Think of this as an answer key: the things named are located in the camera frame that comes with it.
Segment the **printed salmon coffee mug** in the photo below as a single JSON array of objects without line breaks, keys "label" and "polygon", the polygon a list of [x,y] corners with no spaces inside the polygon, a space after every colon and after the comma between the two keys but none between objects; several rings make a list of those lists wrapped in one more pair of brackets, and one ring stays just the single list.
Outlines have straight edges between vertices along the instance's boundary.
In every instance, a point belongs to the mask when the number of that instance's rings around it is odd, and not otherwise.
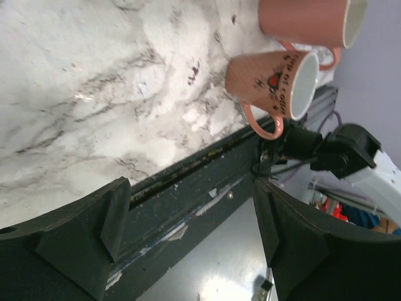
[{"label": "printed salmon coffee mug", "polygon": [[[232,58],[225,89],[238,98],[253,131],[266,140],[284,132],[284,119],[301,120],[307,113],[318,83],[319,61],[312,51],[274,51]],[[265,131],[251,107],[269,114],[274,130]]]}]

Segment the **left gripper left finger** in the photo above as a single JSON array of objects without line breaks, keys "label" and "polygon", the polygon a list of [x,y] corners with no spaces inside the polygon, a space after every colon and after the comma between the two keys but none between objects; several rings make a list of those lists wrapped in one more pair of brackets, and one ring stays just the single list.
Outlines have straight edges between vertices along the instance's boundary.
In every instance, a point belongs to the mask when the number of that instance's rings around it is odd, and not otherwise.
[{"label": "left gripper left finger", "polygon": [[1,300],[103,300],[131,201],[121,177],[1,229]]}]

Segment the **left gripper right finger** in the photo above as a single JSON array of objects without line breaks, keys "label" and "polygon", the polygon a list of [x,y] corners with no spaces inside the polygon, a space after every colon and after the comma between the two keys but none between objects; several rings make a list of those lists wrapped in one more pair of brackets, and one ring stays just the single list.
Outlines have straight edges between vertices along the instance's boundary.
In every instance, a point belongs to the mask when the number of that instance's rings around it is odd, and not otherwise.
[{"label": "left gripper right finger", "polygon": [[254,208],[279,300],[400,300],[400,237],[336,219],[257,180]]}]

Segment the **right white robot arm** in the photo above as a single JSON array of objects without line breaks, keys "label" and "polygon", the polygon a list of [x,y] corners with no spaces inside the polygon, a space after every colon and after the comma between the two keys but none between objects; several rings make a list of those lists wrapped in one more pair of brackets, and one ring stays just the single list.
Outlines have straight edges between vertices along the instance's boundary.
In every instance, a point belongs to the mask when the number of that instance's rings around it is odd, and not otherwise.
[{"label": "right white robot arm", "polygon": [[253,165],[251,173],[270,178],[305,165],[349,182],[400,224],[400,168],[361,125],[343,124],[327,136],[292,125],[269,146],[268,159]]}]

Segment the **plain pink mug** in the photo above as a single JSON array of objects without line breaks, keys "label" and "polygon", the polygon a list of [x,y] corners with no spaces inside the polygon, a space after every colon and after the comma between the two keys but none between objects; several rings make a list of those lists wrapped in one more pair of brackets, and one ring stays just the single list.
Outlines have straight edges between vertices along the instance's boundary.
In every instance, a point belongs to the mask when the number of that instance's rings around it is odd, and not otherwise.
[{"label": "plain pink mug", "polygon": [[341,50],[354,44],[368,5],[352,0],[264,0],[258,3],[258,21],[261,30],[287,50],[294,50],[295,43],[330,50],[333,61],[320,65],[328,71],[340,62]]}]

